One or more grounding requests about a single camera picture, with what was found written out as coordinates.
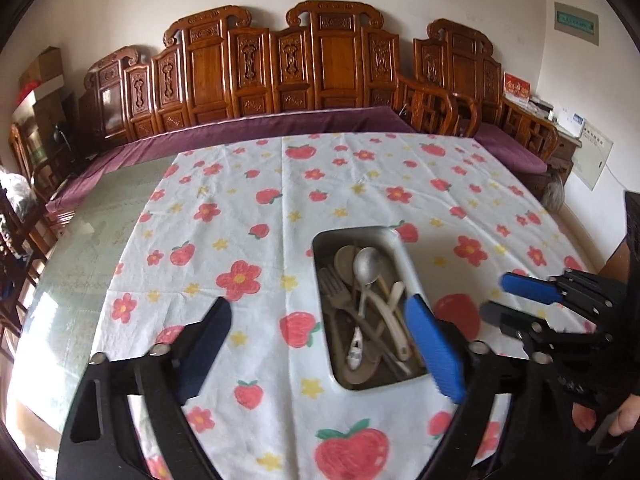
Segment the small cartoon handle spoon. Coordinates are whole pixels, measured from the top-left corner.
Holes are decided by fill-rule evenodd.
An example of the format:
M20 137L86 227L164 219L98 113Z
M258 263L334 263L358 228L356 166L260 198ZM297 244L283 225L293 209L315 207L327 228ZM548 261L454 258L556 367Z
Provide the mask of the small cartoon handle spoon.
M350 370L356 370L360 367L363 355L363 338L360 326L355 324L352 341L349 344L346 363Z

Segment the white plastic ladle spoon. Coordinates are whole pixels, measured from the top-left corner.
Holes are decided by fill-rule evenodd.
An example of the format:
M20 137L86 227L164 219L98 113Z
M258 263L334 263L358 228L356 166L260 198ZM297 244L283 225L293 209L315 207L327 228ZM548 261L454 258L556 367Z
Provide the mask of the white plastic ladle spoon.
M411 358L411 349L408 338L405 331L401 328L396 315L393 314L392 309L386 304L386 302L378 296L376 292L372 292L371 289L367 289L364 292L367 300L371 300L372 304L378 309L378 313L382 316L382 319L392 336L398 359L402 362L408 361Z

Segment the stainless steel spoon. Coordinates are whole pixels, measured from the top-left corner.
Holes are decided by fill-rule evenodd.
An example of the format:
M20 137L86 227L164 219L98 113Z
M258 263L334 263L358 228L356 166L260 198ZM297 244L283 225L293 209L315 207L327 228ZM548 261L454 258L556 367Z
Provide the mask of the stainless steel spoon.
M364 318L367 292L381 274L381 253L374 247L360 249L352 263L352 274L360 286L358 315Z

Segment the stainless steel fork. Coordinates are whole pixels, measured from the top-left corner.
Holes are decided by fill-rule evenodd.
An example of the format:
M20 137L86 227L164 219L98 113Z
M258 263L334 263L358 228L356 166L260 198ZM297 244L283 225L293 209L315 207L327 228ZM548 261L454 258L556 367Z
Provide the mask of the stainless steel fork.
M399 378L409 377L411 370L406 364L398 359L396 348L392 350L382 336L378 336L376 330L366 320L360 318L354 302L350 299L346 285L338 277L337 272L332 266L324 266L317 272L320 292L328 297L329 303L334 309L346 312L360 326L360 330L369 338L378 350L384 356L387 362L393 365L393 371Z

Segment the rectangular metal tray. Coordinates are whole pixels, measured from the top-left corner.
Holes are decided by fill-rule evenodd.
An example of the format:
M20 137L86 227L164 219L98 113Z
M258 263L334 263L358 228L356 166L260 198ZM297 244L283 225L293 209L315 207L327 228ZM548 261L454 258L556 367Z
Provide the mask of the rectangular metal tray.
M381 253L381 274L370 286L372 292L376 292L385 302L390 296L390 289L396 281L402 281L405 285L399 303L399 317L401 328L408 338L411 358L406 364L411 370L409 377L399 378L393 371L393 365L386 361L384 356L374 348L369 338L362 333L363 355L360 367L350 370L346 363L349 344L352 341L355 322L344 311L334 309L329 303L328 297L320 292L317 272L324 266L334 268L334 255L345 245L355 245L359 250L365 247L374 247ZM405 321L405 302L411 296L418 294L426 296L420 283L416 268L405 248L400 234L384 226L360 226L360 228L343 228L323 231L317 234L311 243L312 258L314 259L314 277L316 278L322 318L326 321L326 344L329 347L329 359L333 377L340 387L350 392L383 391L410 386L424 386L431 379L426 365L416 345L414 344ZM358 311L360 299L360 286L354 281L354 286L347 287L350 299ZM386 344L392 350L395 345L382 316L371 300L366 302L364 317L376 330L378 336L382 336Z

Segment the wooden side table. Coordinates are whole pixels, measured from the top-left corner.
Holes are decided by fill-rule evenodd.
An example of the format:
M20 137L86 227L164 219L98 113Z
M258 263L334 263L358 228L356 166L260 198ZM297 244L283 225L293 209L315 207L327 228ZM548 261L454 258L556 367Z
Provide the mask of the wooden side table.
M558 133L558 144L547 160L547 164L549 169L554 170L565 183L574 166L574 154L578 148L582 147L582 141L563 132L560 128L557 128L556 132Z

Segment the glass coffee table top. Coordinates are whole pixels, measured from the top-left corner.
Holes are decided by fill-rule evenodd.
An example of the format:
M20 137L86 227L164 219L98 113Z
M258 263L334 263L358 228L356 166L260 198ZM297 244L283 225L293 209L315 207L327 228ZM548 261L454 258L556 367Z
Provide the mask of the glass coffee table top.
M63 429L116 264L171 162L164 157L102 177L64 229L17 345L6 409L10 427L20 428L27 413Z

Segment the white telephone device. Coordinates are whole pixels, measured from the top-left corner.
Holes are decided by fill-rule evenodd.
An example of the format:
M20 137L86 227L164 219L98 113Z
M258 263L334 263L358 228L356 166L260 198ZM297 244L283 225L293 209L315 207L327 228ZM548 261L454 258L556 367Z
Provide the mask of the white telephone device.
M582 136L582 130L585 128L586 120L565 107L559 107L554 113L555 123L562 133L579 139Z

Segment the dark wooden chair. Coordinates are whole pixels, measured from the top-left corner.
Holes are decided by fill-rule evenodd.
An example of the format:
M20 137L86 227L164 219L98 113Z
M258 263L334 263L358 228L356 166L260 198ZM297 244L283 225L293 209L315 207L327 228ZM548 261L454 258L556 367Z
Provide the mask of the dark wooden chair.
M40 224L56 240L43 203L26 178L1 167L1 336L21 336L28 311L23 288L38 284L36 263L48 262L52 245L38 230Z

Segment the purple sofa cushion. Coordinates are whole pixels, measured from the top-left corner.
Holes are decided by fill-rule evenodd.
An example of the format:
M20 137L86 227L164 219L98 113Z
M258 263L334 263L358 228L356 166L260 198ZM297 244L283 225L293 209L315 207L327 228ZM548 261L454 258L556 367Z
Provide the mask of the purple sofa cushion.
M106 174L220 144L314 133L413 133L388 106L256 115L149 136L99 154L46 203L50 217L73 212Z

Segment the red desk calendar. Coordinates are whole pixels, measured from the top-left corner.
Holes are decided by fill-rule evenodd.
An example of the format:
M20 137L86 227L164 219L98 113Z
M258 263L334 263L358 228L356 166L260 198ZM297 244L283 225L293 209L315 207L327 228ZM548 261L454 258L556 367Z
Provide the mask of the red desk calendar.
M503 74L503 91L509 98L527 102L530 97L530 83L525 79L505 72Z

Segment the dark storage cabinet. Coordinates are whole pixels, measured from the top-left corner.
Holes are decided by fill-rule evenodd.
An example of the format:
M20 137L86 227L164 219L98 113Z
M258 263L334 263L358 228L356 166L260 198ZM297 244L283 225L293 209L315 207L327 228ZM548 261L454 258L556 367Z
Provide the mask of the dark storage cabinet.
M52 194L73 172L75 150L63 107L62 75L27 93L12 114L10 148L21 173L42 194Z

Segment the cardboard box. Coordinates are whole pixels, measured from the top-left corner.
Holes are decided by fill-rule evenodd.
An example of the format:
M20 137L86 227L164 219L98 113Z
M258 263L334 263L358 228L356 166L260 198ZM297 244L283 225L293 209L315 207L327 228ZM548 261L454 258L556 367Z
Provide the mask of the cardboard box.
M47 47L24 70L18 80L18 88L24 90L33 84L45 82L64 73L62 51L58 47Z

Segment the carved wooden sofa bench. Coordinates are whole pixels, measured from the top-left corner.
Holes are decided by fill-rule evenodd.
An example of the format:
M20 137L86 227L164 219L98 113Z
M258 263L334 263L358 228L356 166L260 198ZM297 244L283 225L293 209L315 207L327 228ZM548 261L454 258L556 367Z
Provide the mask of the carved wooden sofa bench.
M180 18L148 60L123 47L95 62L79 98L100 148L248 116L388 106L416 131L450 134L456 99L401 76L399 38L367 3L306 0L285 29L221 6Z

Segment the white wall distribution box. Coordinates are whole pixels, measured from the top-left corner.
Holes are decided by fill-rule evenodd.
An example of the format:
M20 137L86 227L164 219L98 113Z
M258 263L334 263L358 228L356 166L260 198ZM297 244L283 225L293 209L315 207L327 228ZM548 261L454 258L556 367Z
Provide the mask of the white wall distribution box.
M579 138L580 148L573 155L573 172L593 191L608 162L613 142L590 122L585 122Z

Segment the grey wall electrical panel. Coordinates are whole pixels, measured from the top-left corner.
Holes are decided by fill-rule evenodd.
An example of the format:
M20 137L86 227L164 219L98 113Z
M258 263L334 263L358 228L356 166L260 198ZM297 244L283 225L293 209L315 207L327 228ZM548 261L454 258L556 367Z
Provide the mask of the grey wall electrical panel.
M556 2L553 8L553 25L558 32L564 32L595 46L600 44L599 17L595 13Z

